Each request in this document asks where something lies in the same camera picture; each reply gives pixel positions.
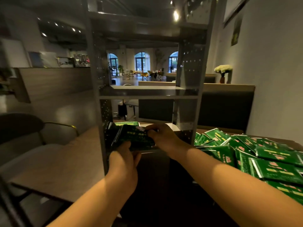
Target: arched window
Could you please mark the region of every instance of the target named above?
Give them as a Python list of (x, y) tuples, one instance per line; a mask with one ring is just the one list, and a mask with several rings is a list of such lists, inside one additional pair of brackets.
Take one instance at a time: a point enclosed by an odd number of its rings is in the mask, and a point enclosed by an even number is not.
[(136, 71), (146, 72), (145, 52), (137, 53), (135, 56)]
[(179, 52), (176, 51), (169, 56), (169, 73), (175, 73), (177, 71), (178, 53)]
[(118, 71), (118, 57), (113, 54), (113, 53), (109, 53), (108, 54), (108, 59), (109, 59), (109, 65), (112, 68), (112, 75), (113, 76), (118, 76), (119, 75), (119, 71)]

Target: gold metal armrest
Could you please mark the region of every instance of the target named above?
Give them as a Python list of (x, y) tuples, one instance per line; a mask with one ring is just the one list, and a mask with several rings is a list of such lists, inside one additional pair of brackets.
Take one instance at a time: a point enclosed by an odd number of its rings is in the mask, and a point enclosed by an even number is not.
[(51, 123), (51, 124), (57, 124), (57, 125), (62, 125), (62, 126), (69, 126), (69, 127), (72, 127), (74, 128), (75, 132), (76, 132), (76, 135), (77, 137), (79, 136), (79, 132), (77, 130), (77, 128), (75, 126), (72, 126), (72, 125), (67, 125), (67, 124), (63, 124), (63, 123), (58, 123), (58, 122), (45, 122), (44, 124), (47, 124), (47, 123)]

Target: gray shelving unit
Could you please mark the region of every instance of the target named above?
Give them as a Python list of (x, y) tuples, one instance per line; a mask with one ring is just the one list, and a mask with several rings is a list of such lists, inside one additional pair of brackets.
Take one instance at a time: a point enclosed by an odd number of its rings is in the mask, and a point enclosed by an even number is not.
[[(172, 123), (184, 141), (193, 144), (214, 21), (216, 0), (186, 0), (179, 22), (92, 12), (85, 7), (88, 53), (96, 99), (104, 171), (108, 171), (108, 124), (113, 121), (112, 99), (174, 99)], [(175, 87), (112, 86), (106, 38), (178, 42)]]

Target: hand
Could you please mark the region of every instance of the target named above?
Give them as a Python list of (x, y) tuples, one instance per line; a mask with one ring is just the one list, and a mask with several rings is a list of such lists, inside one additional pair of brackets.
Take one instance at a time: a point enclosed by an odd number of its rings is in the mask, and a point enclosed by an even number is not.
[(147, 135), (154, 140), (156, 145), (174, 160), (178, 160), (180, 154), (183, 154), (186, 148), (191, 147), (179, 139), (167, 124), (155, 123), (147, 126), (146, 129), (149, 130)]
[(138, 183), (137, 165), (141, 159), (141, 153), (129, 151), (131, 142), (122, 143), (116, 151), (109, 156), (108, 175), (121, 180), (126, 192), (130, 195), (136, 189)]

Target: ceiling light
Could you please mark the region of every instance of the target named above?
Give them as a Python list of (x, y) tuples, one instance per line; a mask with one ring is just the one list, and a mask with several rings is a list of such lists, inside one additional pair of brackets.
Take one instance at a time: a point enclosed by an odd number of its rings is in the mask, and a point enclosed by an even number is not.
[(178, 12), (175, 10), (175, 11), (174, 11), (174, 20), (175, 20), (175, 21), (178, 21), (179, 18), (180, 18), (180, 16), (179, 16)]

